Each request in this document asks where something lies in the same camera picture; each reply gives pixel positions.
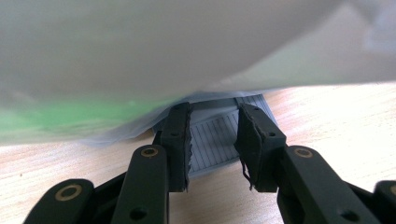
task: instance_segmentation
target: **metal screw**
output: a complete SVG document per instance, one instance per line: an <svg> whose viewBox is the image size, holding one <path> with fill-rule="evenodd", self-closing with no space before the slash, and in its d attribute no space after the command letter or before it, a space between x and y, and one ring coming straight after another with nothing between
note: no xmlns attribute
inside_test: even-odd
<svg viewBox="0 0 396 224"><path fill-rule="evenodd" d="M64 195L64 193L68 189L73 189L74 192L72 194ZM81 185L71 184L71 185L68 185L68 186L58 190L58 192L56 192L56 194L55 194L55 199L57 201L60 201L60 202L66 202L66 201L69 201L69 200L72 200L72 199L76 198L81 192L82 192L82 186Z"/></svg>
<svg viewBox="0 0 396 224"><path fill-rule="evenodd" d="M396 185L390 187L390 192L392 192L392 194L396 196Z"/></svg>
<svg viewBox="0 0 396 224"><path fill-rule="evenodd" d="M150 158L158 154L158 149L153 147L145 148L140 152L140 154L144 157Z"/></svg>
<svg viewBox="0 0 396 224"><path fill-rule="evenodd" d="M294 149L294 153L299 156L299 157L303 157L303 158L312 158L314 156L314 154L312 154L312 152L308 149L305 148L296 148Z"/></svg>

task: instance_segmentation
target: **black mechanical arm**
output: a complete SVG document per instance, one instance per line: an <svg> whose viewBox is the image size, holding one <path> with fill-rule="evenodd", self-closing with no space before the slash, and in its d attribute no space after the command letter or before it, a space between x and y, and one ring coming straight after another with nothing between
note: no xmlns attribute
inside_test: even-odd
<svg viewBox="0 0 396 224"><path fill-rule="evenodd" d="M138 148L128 171L94 188L69 179L40 199L25 223L168 223L169 192L188 188L191 107L171 108L153 144ZM287 224L396 223L396 181L374 193L344 182L312 148L286 136L253 105L241 105L235 148L250 189L277 192Z"/></svg>

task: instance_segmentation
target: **screw hole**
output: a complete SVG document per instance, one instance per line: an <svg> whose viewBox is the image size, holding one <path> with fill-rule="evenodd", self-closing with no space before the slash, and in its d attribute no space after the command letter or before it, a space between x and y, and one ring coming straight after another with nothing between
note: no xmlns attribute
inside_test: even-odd
<svg viewBox="0 0 396 224"><path fill-rule="evenodd" d="M344 219L346 219L348 221L351 221L351 222L359 221L359 216L350 210L342 210L339 214L341 217L343 217Z"/></svg>
<svg viewBox="0 0 396 224"><path fill-rule="evenodd" d="M81 185L71 184L58 190L55 194L55 199L59 202L66 202L76 198L81 192Z"/></svg>
<svg viewBox="0 0 396 224"><path fill-rule="evenodd" d="M140 220L145 218L148 215L148 211L144 207L136 207L134 208L131 213L129 214L129 217L132 220Z"/></svg>

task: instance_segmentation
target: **metal pin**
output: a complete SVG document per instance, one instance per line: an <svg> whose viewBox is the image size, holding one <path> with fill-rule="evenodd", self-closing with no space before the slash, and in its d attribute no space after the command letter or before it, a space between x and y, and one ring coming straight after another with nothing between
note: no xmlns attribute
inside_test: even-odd
<svg viewBox="0 0 396 224"><path fill-rule="evenodd" d="M299 156L299 157L303 157L303 158L312 158L314 156L314 154L312 154L312 152L308 149L305 148L296 148L294 149L294 153Z"/></svg>
<svg viewBox="0 0 396 224"><path fill-rule="evenodd" d="M140 155L149 158L156 156L157 154L158 154L158 149L153 147L145 148L140 152Z"/></svg>

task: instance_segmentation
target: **wood grain surface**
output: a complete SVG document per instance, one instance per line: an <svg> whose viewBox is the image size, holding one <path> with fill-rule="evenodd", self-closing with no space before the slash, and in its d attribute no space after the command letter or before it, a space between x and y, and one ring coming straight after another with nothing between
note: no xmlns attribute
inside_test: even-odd
<svg viewBox="0 0 396 224"><path fill-rule="evenodd" d="M312 147L343 179L372 190L396 179L396 83L289 88L265 95L289 145ZM0 223L22 223L39 198L68 178L95 186L123 173L150 132L111 147L76 142L0 147ZM171 193L171 223L283 223L275 194L248 189L241 165L195 177Z"/></svg>

